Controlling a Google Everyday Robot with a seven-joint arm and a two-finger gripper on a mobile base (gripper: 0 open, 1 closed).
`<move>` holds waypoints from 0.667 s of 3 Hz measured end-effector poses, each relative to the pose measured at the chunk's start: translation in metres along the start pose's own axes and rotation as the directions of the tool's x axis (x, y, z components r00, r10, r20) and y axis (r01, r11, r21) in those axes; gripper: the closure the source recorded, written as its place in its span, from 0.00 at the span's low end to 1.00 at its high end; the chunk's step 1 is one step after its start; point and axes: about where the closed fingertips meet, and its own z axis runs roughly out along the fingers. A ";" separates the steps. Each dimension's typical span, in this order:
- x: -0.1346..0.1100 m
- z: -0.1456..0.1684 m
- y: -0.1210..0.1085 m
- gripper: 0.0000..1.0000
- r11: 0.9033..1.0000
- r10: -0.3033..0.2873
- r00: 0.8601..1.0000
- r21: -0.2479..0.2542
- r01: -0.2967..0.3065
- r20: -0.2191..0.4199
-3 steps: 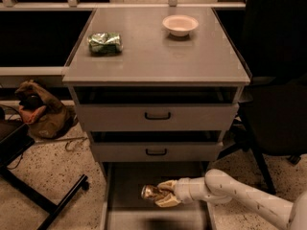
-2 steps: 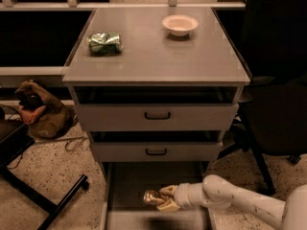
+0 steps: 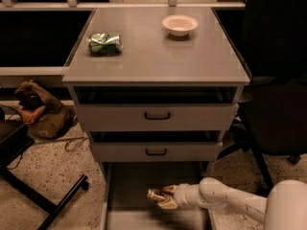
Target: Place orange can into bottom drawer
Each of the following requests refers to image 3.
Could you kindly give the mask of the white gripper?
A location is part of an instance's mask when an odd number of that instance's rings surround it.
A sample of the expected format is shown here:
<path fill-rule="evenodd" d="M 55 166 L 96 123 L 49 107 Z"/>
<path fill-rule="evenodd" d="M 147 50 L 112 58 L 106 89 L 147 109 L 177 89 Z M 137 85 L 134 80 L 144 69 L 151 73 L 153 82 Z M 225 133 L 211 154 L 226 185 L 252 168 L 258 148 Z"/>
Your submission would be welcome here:
<path fill-rule="evenodd" d="M 165 195 L 174 195 L 174 198 L 167 198 L 157 203 L 157 205 L 164 210 L 175 210 L 179 207 L 187 208 L 190 204 L 187 200 L 186 193 L 189 184 L 169 185 L 162 189 Z"/>

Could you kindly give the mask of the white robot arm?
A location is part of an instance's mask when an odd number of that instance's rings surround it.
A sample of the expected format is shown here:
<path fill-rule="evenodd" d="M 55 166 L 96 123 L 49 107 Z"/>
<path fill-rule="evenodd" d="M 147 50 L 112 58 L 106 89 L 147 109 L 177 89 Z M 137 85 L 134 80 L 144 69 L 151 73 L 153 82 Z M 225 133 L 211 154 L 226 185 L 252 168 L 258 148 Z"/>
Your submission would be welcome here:
<path fill-rule="evenodd" d="M 281 181 L 263 197 L 205 177 L 199 184 L 167 186 L 156 201 L 162 209 L 199 206 L 220 210 L 230 205 L 262 223 L 264 230 L 307 230 L 307 184 L 297 180 Z"/>

